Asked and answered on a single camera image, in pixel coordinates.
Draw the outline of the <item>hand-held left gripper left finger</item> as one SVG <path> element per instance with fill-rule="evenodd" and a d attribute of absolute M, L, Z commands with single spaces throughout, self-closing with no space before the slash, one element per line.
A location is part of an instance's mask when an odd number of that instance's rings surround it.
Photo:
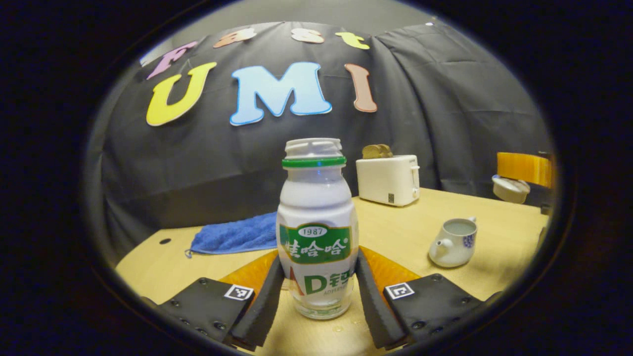
<path fill-rule="evenodd" d="M 219 280 L 197 278 L 162 304 L 142 300 L 208 340 L 255 351 L 265 344 L 275 320 L 284 279 L 273 251 Z"/>

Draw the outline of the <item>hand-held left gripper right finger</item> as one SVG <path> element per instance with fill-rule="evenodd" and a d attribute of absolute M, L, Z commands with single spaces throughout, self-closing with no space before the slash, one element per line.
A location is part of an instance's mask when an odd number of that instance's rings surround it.
<path fill-rule="evenodd" d="M 496 292 L 479 300 L 441 273 L 420 276 L 364 246 L 358 249 L 355 275 L 378 349 L 428 345 L 500 297 Z"/>

